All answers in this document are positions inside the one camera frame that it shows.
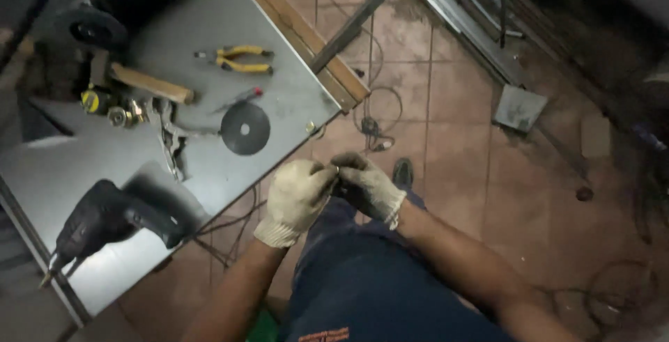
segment wooden board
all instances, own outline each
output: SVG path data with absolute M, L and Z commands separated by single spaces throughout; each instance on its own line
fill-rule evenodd
M 325 46 L 325 40 L 286 0 L 255 1 L 307 64 Z M 369 96 L 369 89 L 339 56 L 332 59 L 317 77 L 344 113 Z

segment black drill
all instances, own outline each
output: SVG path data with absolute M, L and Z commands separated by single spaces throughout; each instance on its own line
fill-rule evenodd
M 185 235 L 184 226 L 174 217 L 123 192 L 109 180 L 98 181 L 65 221 L 55 241 L 49 270 L 39 286 L 46 285 L 72 260 L 81 262 L 105 244 L 119 241 L 138 227 L 155 232 L 167 249 L 174 248 Z

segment white cotton glove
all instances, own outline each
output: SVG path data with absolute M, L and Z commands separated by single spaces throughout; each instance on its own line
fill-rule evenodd
M 379 167 L 360 153 L 339 154 L 330 162 L 339 167 L 346 192 L 343 197 L 351 205 L 385 223 L 390 230 L 397 228 L 397 211 L 407 196 L 405 191 L 397 189 Z
M 275 247 L 290 247 L 309 230 L 330 199 L 337 168 L 298 159 L 276 171 L 267 198 L 268 215 L 255 228 L 255 237 Z

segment black shoe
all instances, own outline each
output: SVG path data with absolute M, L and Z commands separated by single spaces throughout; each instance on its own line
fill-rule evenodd
M 414 165 L 409 158 L 399 158 L 393 168 L 393 183 L 403 185 L 408 189 L 414 184 Z

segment grinding disc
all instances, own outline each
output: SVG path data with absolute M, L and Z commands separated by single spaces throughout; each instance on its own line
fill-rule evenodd
M 128 31 L 111 14 L 90 5 L 80 5 L 58 14 L 54 20 L 57 34 L 79 45 L 110 51 L 128 44 Z
M 221 120 L 221 137 L 233 153 L 253 155 L 262 150 L 270 139 L 270 119 L 255 104 L 237 103 Z

